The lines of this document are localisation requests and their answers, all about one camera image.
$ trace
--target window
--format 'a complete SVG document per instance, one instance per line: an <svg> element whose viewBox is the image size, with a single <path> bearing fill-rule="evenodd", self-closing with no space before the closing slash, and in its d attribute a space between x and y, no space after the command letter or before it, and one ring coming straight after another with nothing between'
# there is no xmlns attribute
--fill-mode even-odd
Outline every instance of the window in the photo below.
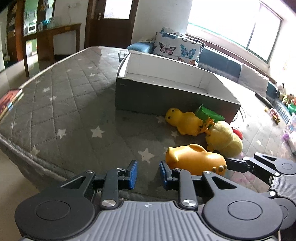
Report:
<svg viewBox="0 0 296 241"><path fill-rule="evenodd" d="M206 29L267 63L280 26L281 18L258 0L193 0L187 32L194 35Z"/></svg>

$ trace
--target pink butterfly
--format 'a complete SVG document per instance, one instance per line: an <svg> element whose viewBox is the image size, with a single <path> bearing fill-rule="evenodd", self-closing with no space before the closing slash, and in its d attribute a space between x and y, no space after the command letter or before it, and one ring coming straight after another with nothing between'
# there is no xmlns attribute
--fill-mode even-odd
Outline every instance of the pink butterfly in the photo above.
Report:
<svg viewBox="0 0 296 241"><path fill-rule="evenodd" d="M160 46L160 51L162 53L167 53L168 55L172 55L173 51L177 48L177 47L166 47L164 44L162 44L161 42L159 42L159 46Z"/></svg>
<svg viewBox="0 0 296 241"><path fill-rule="evenodd" d="M187 63L187 64L191 64L191 65L196 65L195 60L190 60L189 62L186 62L185 60L181 59L180 57L178 57L178 60L183 62L183 63Z"/></svg>

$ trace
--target wooden door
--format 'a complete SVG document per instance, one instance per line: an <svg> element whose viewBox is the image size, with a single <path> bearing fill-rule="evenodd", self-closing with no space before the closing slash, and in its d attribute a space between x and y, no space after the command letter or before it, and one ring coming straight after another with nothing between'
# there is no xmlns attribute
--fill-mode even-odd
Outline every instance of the wooden door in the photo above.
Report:
<svg viewBox="0 0 296 241"><path fill-rule="evenodd" d="M131 44L138 1L89 0L85 47L128 47Z"/></svg>

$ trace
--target blue butterfly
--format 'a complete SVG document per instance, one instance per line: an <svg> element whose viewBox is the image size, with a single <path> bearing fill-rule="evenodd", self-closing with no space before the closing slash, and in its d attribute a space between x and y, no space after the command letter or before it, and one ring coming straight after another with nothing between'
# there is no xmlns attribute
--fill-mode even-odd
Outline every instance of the blue butterfly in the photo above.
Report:
<svg viewBox="0 0 296 241"><path fill-rule="evenodd" d="M181 46L181 56L182 57L193 58L196 49L191 49L190 51L187 51L187 49L185 48L185 46L183 44L181 44L180 46Z"/></svg>
<svg viewBox="0 0 296 241"><path fill-rule="evenodd" d="M162 29L161 30L161 36L163 37L163 38L170 38L170 39L175 39L177 36L175 36L175 35L173 35L173 34L168 34L168 33L165 33L164 32L164 30Z"/></svg>

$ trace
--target gray ribbed panel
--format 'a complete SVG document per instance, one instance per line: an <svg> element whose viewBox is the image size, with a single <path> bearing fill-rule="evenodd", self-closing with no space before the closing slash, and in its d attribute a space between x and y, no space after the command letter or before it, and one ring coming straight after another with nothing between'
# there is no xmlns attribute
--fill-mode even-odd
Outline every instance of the gray ribbed panel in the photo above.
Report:
<svg viewBox="0 0 296 241"><path fill-rule="evenodd" d="M116 210L103 211L88 230L68 241L228 240L208 230L193 211L178 209L173 202L150 204L146 207L145 202L124 202Z"/></svg>
<svg viewBox="0 0 296 241"><path fill-rule="evenodd" d="M296 174L274 177L270 189L277 191L281 197L291 199L296 205Z"/></svg>

